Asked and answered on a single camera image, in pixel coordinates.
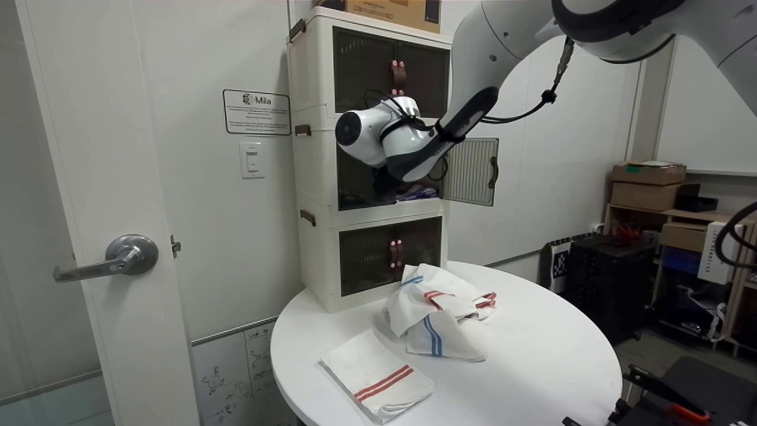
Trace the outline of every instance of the wall sign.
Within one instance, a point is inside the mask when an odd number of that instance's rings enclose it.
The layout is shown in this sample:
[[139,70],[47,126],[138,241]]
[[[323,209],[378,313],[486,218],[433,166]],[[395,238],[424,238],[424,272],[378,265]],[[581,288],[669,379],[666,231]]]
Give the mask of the wall sign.
[[230,134],[288,134],[288,97],[253,89],[222,89]]

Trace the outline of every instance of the cloth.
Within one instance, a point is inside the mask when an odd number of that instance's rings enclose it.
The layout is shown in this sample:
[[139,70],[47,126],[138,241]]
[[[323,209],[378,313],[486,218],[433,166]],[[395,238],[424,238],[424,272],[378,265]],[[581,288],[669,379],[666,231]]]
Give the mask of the cloth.
[[397,418],[433,393],[433,381],[387,348],[375,328],[332,349],[323,365],[378,423]]
[[482,293],[447,269],[408,265],[387,310],[408,352],[482,362],[491,352],[486,319],[495,304],[497,293]]
[[[710,223],[707,235],[706,235],[706,246],[702,246],[702,258],[701,258],[701,269],[699,278],[713,281],[713,283],[728,283],[734,268],[723,263],[714,252],[714,238],[725,230],[725,223]],[[725,256],[737,261],[739,244],[734,237],[725,238]]]

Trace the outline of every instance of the round white table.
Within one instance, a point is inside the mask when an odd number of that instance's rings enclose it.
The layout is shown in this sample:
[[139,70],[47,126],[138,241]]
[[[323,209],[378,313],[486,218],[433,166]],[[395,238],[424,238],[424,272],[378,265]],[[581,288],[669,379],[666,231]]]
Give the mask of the round white table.
[[497,291],[486,362],[408,354],[403,340],[384,330],[387,301],[326,313],[305,288],[272,334],[272,368],[288,407],[305,423],[372,423],[319,359],[376,327],[401,358],[436,381],[433,396],[394,426],[560,426],[566,416],[582,426],[605,423],[622,373],[613,346],[590,316],[521,276],[466,263],[447,269],[480,291]]

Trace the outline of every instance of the silver door handle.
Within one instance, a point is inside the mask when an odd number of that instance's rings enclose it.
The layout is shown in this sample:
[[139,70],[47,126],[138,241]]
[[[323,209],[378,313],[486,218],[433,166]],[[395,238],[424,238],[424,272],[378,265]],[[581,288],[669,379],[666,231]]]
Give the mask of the silver door handle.
[[105,263],[77,269],[53,269],[54,281],[79,281],[107,274],[144,274],[158,263],[158,246],[142,235],[123,235],[105,251]]

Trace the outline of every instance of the robotic arm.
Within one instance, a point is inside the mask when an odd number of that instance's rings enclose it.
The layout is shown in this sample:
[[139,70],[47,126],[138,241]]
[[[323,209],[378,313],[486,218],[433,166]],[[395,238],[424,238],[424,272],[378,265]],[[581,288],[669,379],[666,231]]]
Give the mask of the robotic arm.
[[452,100],[436,126],[395,97],[344,114],[337,140],[397,181],[421,180],[497,104],[511,68],[560,31],[613,63],[641,62],[683,33],[757,114],[757,0],[482,0],[454,33]]

